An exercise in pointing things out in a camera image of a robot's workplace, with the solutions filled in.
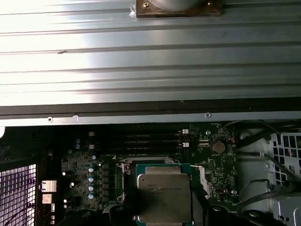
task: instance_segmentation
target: cable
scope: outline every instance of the cable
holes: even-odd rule
[[[240,217],[241,216],[241,210],[244,207],[246,207],[250,204],[253,204],[255,202],[259,202],[261,200],[273,198],[273,197],[276,197],[276,196],[279,196],[279,195],[288,194],[288,193],[292,192],[296,187],[297,187],[296,185],[289,185],[288,187],[283,188],[281,190],[266,192],[266,193],[263,193],[263,194],[256,195],[252,198],[249,198],[246,201],[244,201],[241,205],[238,206],[237,214]]]
[[[252,156],[252,157],[260,157],[259,152],[240,152],[237,151],[237,154],[244,155],[244,156]],[[280,162],[275,160],[273,157],[269,156],[268,154],[264,154],[264,157],[268,160],[271,160],[283,173],[285,173],[289,180],[291,181],[299,181],[298,179],[291,171],[289,171],[287,168],[285,168],[284,165],[282,165]]]
[[[271,126],[270,124],[268,124],[267,122],[265,122],[264,120],[257,120],[258,122],[262,123],[263,125],[269,127],[271,130],[273,130],[275,133],[281,134],[281,132],[276,129],[275,127]]]
[[[248,183],[246,183],[243,187],[242,187],[242,189],[240,190],[240,199],[242,200],[242,197],[243,197],[243,193],[244,193],[244,191],[245,191],[245,189],[247,188],[247,187],[249,187],[251,184],[253,184],[253,183],[264,183],[264,182],[267,182],[267,187],[268,187],[268,189],[270,190],[270,191],[272,191],[272,188],[271,188],[271,186],[270,186],[270,183],[269,183],[269,180],[268,179],[257,179],[257,180],[250,180]]]
[[[24,210],[27,210],[28,208],[34,208],[35,205],[34,204],[29,204],[28,206],[24,207],[23,209],[21,209],[19,212],[17,212],[16,214],[12,215],[10,217],[10,219],[7,220],[7,222],[4,224],[4,226],[8,226],[10,224],[10,222],[16,217],[18,216],[18,214],[22,213]]]
[[[297,177],[291,171],[289,171],[287,168],[285,168],[285,166],[282,165],[280,162],[278,162],[277,160],[275,160],[274,158],[272,158],[268,154],[264,154],[264,157],[268,160],[271,160],[283,173],[285,173],[287,175],[288,178],[290,178],[290,180],[296,180],[297,179]]]
[[[291,124],[281,125],[279,128],[275,128],[274,126],[272,126],[271,124],[267,123],[264,120],[254,120],[254,121],[265,125],[267,128],[260,131],[260,132],[258,132],[258,133],[256,133],[256,134],[254,134],[254,135],[246,137],[243,140],[239,140],[239,141],[235,142],[237,144],[237,148],[248,146],[248,145],[250,145],[252,143],[255,143],[256,141],[258,141],[262,138],[265,138],[265,137],[267,137],[267,136],[269,136],[273,133],[277,133],[277,134],[281,135],[281,130],[282,130],[282,132],[284,132],[284,131],[299,129],[301,127],[301,125],[296,124],[295,121],[290,122]],[[226,123],[222,127],[223,132],[227,135],[228,138],[232,138],[232,136],[227,132],[226,128],[230,125],[233,125],[233,124],[236,124],[236,123],[239,123],[239,122],[243,122],[243,121],[242,120],[231,121],[231,122]]]

